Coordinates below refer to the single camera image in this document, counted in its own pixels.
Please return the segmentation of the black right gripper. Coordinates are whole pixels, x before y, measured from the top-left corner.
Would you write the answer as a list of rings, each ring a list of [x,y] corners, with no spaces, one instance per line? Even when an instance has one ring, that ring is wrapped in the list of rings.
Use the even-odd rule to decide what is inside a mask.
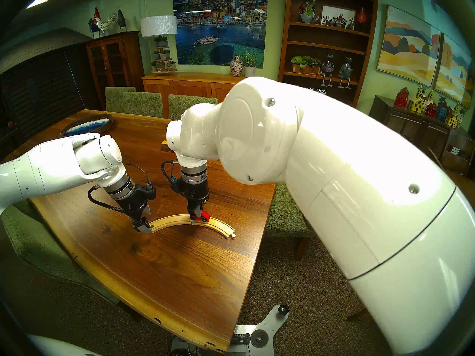
[[[187,200],[190,219],[192,221],[199,220],[200,213],[204,211],[205,202],[209,199],[208,182],[200,182],[198,184],[181,182],[181,191]]]

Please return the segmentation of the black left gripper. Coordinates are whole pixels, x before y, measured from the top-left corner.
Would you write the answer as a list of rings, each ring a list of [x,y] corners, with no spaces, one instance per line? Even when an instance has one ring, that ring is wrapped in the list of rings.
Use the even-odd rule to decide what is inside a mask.
[[[120,208],[132,219],[134,230],[146,234],[153,233],[147,218],[142,216],[151,214],[146,187],[134,187],[129,196],[120,199]]]

